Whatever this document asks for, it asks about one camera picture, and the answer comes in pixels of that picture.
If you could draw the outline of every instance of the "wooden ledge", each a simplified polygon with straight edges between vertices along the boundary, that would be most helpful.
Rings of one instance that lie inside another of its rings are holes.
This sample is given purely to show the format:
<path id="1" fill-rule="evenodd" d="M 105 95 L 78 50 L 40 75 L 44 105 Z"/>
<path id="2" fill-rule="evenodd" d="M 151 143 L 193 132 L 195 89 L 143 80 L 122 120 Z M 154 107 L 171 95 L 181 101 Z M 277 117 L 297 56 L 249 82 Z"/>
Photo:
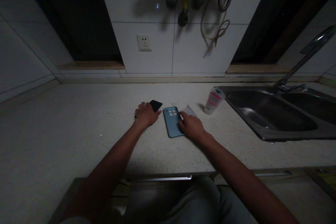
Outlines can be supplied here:
<path id="1" fill-rule="evenodd" d="M 111 70 L 125 69 L 122 61 L 73 61 L 60 65 L 58 70 Z"/>
<path id="2" fill-rule="evenodd" d="M 278 65 L 230 65 L 227 74 L 284 74 L 290 69 Z"/>

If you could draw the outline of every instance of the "wrist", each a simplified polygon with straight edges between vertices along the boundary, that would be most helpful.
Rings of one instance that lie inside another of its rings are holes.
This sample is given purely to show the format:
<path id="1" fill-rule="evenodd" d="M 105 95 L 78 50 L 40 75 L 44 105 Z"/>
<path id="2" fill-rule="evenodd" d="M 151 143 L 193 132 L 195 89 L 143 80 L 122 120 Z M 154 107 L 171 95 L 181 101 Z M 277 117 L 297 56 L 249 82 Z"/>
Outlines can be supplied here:
<path id="1" fill-rule="evenodd" d="M 144 120 L 135 119 L 132 126 L 136 129 L 144 131 L 145 129 L 147 129 L 148 124 Z"/>
<path id="2" fill-rule="evenodd" d="M 206 131 L 204 131 L 204 133 L 198 139 L 198 142 L 204 147 L 208 144 L 212 144 L 213 141 L 216 141 L 216 140 L 213 138 L 213 136 L 210 133 Z"/>

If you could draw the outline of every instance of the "forearm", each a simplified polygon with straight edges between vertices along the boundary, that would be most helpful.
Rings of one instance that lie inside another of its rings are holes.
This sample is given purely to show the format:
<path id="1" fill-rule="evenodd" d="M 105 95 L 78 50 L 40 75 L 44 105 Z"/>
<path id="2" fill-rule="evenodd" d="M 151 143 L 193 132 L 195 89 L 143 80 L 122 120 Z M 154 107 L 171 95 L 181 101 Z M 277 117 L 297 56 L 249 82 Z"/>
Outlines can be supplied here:
<path id="1" fill-rule="evenodd" d="M 63 219 L 83 216 L 92 223 L 123 175 L 132 151 L 146 126 L 137 121 L 86 178 Z"/>
<path id="2" fill-rule="evenodd" d="M 298 223 L 277 197 L 210 134 L 206 133 L 200 142 L 209 159 L 259 223 Z"/>

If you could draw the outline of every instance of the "black smartphone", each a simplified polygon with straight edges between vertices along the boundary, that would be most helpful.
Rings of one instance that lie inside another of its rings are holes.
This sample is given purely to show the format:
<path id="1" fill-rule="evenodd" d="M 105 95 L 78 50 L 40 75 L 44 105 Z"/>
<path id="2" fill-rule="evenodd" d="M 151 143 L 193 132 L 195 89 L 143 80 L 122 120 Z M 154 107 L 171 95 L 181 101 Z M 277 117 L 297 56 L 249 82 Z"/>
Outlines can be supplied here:
<path id="1" fill-rule="evenodd" d="M 152 108 L 154 110 L 154 112 L 158 111 L 158 109 L 162 106 L 161 102 L 155 101 L 155 100 L 151 100 L 150 103 L 152 105 Z"/>

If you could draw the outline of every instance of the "white bottle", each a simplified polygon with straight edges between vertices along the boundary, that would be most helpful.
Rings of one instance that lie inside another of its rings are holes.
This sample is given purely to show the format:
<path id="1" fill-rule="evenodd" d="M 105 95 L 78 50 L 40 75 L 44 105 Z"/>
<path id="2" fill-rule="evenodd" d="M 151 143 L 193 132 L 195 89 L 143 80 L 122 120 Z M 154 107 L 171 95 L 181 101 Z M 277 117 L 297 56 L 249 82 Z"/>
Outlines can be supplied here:
<path id="1" fill-rule="evenodd" d="M 211 115 L 224 98 L 225 94 L 221 89 L 219 89 L 218 87 L 214 87 L 213 89 L 211 89 L 204 108 L 204 113 Z"/>

